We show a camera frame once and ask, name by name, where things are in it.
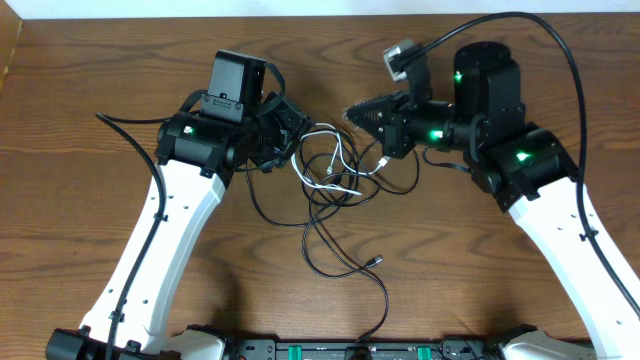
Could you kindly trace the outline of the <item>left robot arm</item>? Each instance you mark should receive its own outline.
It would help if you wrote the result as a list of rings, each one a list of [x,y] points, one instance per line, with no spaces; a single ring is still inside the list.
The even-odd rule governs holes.
[[[282,168],[312,122],[284,95],[265,94],[277,67],[220,50],[209,86],[160,123],[141,156],[152,181],[140,217],[107,286],[76,330],[55,330],[48,359],[225,359],[229,344],[207,326],[166,332],[175,292],[201,230],[234,174]]]

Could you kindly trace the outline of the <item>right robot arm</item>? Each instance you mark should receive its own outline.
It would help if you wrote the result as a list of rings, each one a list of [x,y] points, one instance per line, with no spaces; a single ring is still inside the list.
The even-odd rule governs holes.
[[[405,91],[361,102],[347,118],[386,156],[418,145],[459,151],[474,183],[531,238],[577,309],[591,346],[549,338],[538,329],[495,346],[502,359],[635,359],[639,279],[604,228],[578,166],[560,141],[525,119],[518,64],[509,48],[476,42],[454,57],[453,102],[436,101],[421,47],[403,41],[386,50],[386,66]]]

